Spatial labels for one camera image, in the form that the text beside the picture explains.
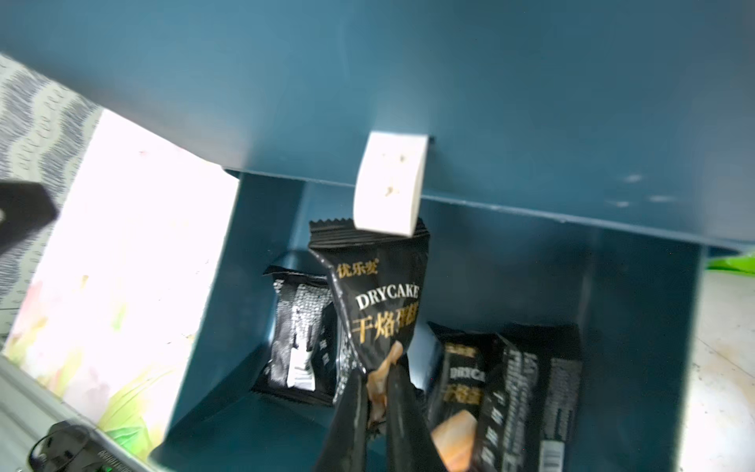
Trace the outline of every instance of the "teal plastic bin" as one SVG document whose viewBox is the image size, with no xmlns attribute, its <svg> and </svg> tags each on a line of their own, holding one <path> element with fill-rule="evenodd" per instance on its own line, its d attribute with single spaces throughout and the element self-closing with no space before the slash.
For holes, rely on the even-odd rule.
<svg viewBox="0 0 755 472">
<path fill-rule="evenodd" d="M 333 410 L 249 391 L 274 319 L 265 267 L 302 267 L 308 222 L 346 217 L 353 189 L 242 174 L 236 211 L 165 443 L 181 472 L 308 470 Z M 410 373 L 427 386 L 427 321 L 496 330 L 576 322 L 584 377 L 566 470 L 671 470 L 706 248 L 578 224 L 424 200 L 430 262 Z M 384 444 L 369 470 L 385 470 Z"/>
</svg>

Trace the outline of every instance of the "dry cake packet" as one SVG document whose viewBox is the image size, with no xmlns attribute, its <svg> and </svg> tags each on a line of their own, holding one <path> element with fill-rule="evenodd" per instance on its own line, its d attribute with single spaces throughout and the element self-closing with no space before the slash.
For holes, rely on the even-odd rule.
<svg viewBox="0 0 755 472">
<path fill-rule="evenodd" d="M 270 361 L 252 390 L 332 405 L 337 377 L 337 316 L 325 276 L 270 266 L 277 294 Z"/>
<path fill-rule="evenodd" d="M 338 220 L 311 222 L 310 233 L 310 252 L 328 271 L 334 305 L 356 357 L 315 470 L 363 470 L 365 431 L 383 418 L 385 408 L 388 469 L 409 470 L 416 463 L 424 470 L 445 470 L 403 355 L 419 312 L 427 228 L 418 221 L 414 235 L 406 238 L 357 230 L 351 220 Z"/>
<path fill-rule="evenodd" d="M 474 472 L 562 472 L 575 426 L 581 351 L 576 325 L 509 325 L 487 375 Z"/>
<path fill-rule="evenodd" d="M 351 220 L 311 222 L 310 233 L 310 252 L 328 271 L 335 310 L 366 376 L 395 341 L 409 348 L 430 234 L 421 220 L 408 238 L 357 230 Z"/>
<path fill-rule="evenodd" d="M 449 472 L 470 468 L 485 380 L 507 341 L 496 333 L 467 333 L 427 323 L 441 347 L 428 395 L 427 423 Z"/>
</svg>

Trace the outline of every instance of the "black plastic object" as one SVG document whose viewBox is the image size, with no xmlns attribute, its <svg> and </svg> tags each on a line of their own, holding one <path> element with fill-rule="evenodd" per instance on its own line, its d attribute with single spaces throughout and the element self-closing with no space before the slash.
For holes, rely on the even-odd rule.
<svg viewBox="0 0 755 472">
<path fill-rule="evenodd" d="M 146 468 L 111 446 L 103 434 L 83 424 L 53 424 L 29 452 L 34 472 L 144 472 Z"/>
<path fill-rule="evenodd" d="M 270 361 L 252 390 L 331 406 L 336 388 L 338 324 L 325 276 L 269 266 L 278 295 Z"/>
<path fill-rule="evenodd" d="M 47 191 L 35 182 L 0 182 L 0 254 L 40 230 L 57 217 Z"/>
<path fill-rule="evenodd" d="M 363 472 L 367 452 L 367 386 L 351 371 L 314 472 Z"/>
<path fill-rule="evenodd" d="M 445 472 L 417 404 L 414 385 L 401 366 L 388 371 L 389 472 Z"/>
</svg>

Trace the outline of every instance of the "white label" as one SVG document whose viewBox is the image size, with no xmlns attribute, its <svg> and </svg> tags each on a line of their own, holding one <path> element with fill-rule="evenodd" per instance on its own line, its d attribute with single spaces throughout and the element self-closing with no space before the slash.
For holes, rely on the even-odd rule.
<svg viewBox="0 0 755 472">
<path fill-rule="evenodd" d="M 538 472 L 562 472 L 564 448 L 561 441 L 540 441 L 540 468 Z"/>
<path fill-rule="evenodd" d="M 288 364 L 288 377 L 286 384 L 289 387 L 301 390 L 315 391 L 315 373 L 312 372 L 310 359 L 312 352 L 307 352 L 306 347 L 291 348 L 291 362 Z"/>
</svg>

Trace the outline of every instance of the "black tongs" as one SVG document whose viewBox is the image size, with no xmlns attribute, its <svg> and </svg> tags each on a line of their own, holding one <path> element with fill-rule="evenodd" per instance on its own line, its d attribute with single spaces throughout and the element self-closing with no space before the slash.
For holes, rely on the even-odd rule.
<svg viewBox="0 0 755 472">
<path fill-rule="evenodd" d="M 387 460 L 389 472 L 445 472 L 414 395 L 406 368 L 388 371 Z M 351 371 L 314 472 L 364 472 L 367 454 L 366 380 Z"/>
</svg>

